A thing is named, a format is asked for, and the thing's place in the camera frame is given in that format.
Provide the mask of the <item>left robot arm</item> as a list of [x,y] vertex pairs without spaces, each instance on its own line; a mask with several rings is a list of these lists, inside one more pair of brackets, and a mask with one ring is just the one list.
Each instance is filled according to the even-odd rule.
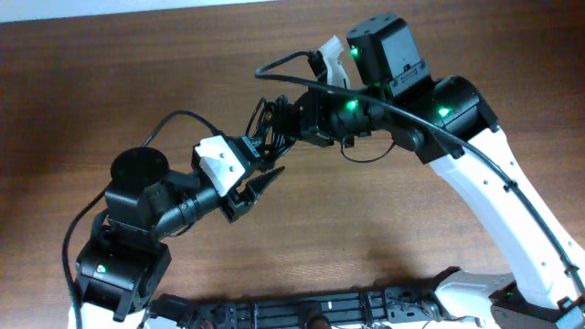
[[197,144],[189,174],[171,169],[155,148],[119,154],[101,193],[106,208],[76,259],[70,325],[138,327],[172,260],[165,239],[215,210],[238,220],[282,171],[241,140]]

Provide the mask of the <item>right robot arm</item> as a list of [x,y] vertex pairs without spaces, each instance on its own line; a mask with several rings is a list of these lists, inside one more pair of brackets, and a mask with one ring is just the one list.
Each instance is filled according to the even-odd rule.
[[474,319],[502,328],[581,328],[584,251],[531,185],[497,117],[467,79],[434,79],[406,21],[374,16],[307,54],[315,78],[275,120],[291,138],[351,145],[387,131],[445,180],[504,254],[507,274],[449,268],[387,292],[391,322]]

